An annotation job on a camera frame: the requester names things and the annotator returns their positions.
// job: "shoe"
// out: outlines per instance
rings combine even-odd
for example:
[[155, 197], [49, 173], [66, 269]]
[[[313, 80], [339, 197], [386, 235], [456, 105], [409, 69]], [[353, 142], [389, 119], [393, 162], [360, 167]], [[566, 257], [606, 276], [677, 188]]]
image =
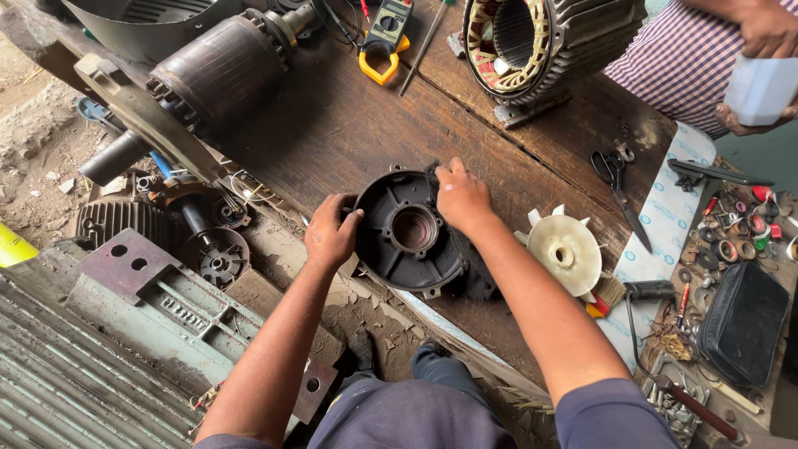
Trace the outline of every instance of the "shoe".
[[356, 329], [350, 338], [349, 349], [358, 358], [358, 371], [374, 368], [374, 342], [369, 331]]
[[427, 338], [427, 340], [424, 340], [424, 343], [422, 343], [421, 346], [424, 346], [425, 344], [428, 344], [428, 345], [432, 346], [435, 349], [435, 353], [437, 355], [440, 355], [440, 354], [443, 353], [443, 351], [446, 351], [446, 348], [444, 348], [444, 346], [442, 344], [438, 343], [432, 337], [429, 337], [429, 338]]

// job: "black pouch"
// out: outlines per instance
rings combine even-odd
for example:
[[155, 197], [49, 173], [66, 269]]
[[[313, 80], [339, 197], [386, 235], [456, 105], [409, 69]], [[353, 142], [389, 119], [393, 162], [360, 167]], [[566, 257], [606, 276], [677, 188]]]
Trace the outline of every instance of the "black pouch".
[[754, 262], [726, 270], [698, 330], [698, 348], [737, 385], [764, 387], [776, 354], [789, 292]]

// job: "striped shirt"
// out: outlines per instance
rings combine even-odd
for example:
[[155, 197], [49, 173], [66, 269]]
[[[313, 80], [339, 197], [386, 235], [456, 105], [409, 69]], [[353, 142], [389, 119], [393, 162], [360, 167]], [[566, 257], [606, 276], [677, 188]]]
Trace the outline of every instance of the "striped shirt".
[[[798, 0], [780, 3], [798, 14]], [[717, 139], [729, 130], [715, 108], [742, 46], [738, 25], [671, 0], [604, 73], [671, 120]]]

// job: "blue pipe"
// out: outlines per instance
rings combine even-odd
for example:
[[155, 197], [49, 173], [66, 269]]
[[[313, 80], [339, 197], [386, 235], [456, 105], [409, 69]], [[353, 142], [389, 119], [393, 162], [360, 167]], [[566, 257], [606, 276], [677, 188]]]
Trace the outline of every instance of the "blue pipe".
[[160, 174], [164, 176], [164, 179], [169, 179], [173, 176], [172, 173], [170, 173], [173, 170], [172, 164], [169, 164], [166, 157], [161, 156], [161, 154], [155, 150], [150, 152], [150, 157], [155, 161], [155, 165], [158, 165]]

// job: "black rag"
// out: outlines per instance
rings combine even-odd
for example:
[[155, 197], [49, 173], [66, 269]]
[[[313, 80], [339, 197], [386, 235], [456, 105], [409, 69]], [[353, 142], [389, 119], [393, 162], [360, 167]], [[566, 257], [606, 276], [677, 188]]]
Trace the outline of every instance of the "black rag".
[[[440, 165], [439, 161], [434, 161], [428, 165], [424, 172], [427, 175], [427, 186], [429, 187], [429, 202], [427, 206], [437, 212], [438, 190], [440, 181], [435, 174], [435, 168]], [[449, 290], [455, 296], [464, 296], [470, 300], [499, 300], [502, 298], [499, 286], [493, 280], [488, 266], [476, 250], [476, 247], [468, 237], [457, 229], [445, 224], [446, 229], [452, 235], [454, 245], [460, 253], [460, 260], [463, 264], [463, 276], [447, 284]]]

